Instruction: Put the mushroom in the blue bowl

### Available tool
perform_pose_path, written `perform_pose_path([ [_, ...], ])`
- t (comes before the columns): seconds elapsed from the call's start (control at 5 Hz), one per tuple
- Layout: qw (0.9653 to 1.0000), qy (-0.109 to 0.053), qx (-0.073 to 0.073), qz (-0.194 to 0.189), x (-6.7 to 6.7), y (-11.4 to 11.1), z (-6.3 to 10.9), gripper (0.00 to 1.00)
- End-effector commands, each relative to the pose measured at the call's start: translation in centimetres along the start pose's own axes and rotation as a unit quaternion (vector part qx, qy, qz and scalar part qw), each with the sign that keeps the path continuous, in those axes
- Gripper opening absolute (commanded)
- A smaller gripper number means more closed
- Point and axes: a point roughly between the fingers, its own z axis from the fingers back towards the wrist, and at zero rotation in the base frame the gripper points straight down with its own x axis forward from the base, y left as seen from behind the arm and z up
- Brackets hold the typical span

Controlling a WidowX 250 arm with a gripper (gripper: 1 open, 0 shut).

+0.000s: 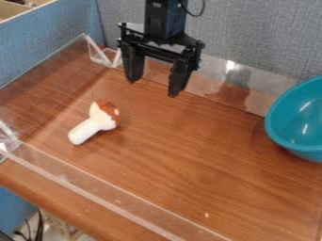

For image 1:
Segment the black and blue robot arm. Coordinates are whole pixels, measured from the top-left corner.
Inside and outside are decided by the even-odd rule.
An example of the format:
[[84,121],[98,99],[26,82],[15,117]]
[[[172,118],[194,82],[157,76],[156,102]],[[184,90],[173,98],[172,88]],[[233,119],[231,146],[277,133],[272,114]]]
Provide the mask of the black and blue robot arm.
[[144,59],[149,56],[172,64],[168,75],[168,96],[176,97],[184,90],[190,73],[200,68],[204,43],[184,33],[188,0],[145,0],[144,23],[117,24],[120,49],[125,78],[129,83],[140,80]]

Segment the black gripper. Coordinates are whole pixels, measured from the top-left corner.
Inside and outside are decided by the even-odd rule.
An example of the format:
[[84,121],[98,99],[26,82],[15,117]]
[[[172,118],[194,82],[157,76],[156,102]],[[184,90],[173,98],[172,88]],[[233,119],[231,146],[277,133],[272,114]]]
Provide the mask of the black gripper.
[[173,63],[168,76],[168,96],[176,97],[185,88],[190,70],[200,68],[204,43],[184,32],[166,40],[150,37],[142,33],[142,24],[122,22],[117,27],[117,47],[128,82],[134,83],[141,78],[146,56]]

